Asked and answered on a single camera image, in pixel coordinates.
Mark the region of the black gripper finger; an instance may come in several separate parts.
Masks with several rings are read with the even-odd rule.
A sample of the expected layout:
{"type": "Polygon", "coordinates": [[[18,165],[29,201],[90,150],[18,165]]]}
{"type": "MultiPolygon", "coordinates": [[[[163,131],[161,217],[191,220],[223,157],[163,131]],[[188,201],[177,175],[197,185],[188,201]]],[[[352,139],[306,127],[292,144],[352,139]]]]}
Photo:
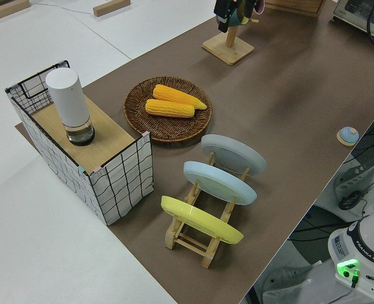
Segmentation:
{"type": "Polygon", "coordinates": [[[216,0],[214,14],[218,22],[218,30],[227,32],[233,12],[237,7],[237,1],[233,0],[216,0]]]}

